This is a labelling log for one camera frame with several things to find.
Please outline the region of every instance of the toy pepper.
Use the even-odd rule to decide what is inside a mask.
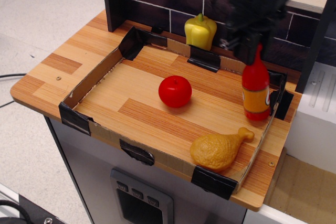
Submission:
[[[184,25],[186,43],[205,50],[210,50],[217,31],[217,24],[202,13],[188,19]]]

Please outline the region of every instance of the screw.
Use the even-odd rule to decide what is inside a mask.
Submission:
[[[53,222],[52,220],[53,219],[48,217],[47,219],[44,220],[44,224],[52,224],[52,222]]]

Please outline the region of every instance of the cardboard tray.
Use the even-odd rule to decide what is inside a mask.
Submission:
[[[62,123],[229,199],[241,188],[274,117],[284,118],[291,95],[286,75],[270,72],[268,119],[244,116],[241,75],[244,64],[133,27],[59,105]],[[190,102],[178,109],[162,103],[161,81],[184,76],[192,85]],[[189,148],[209,133],[255,133],[243,143],[231,167],[214,173],[196,166]]]

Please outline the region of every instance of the red apple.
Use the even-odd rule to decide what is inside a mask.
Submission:
[[[160,99],[169,107],[179,108],[188,103],[192,88],[182,76],[169,76],[159,86]]]

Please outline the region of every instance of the red bottle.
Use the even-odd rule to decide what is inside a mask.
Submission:
[[[252,65],[243,71],[243,104],[247,118],[260,121],[270,115],[269,73],[260,58],[262,45],[259,44]]]

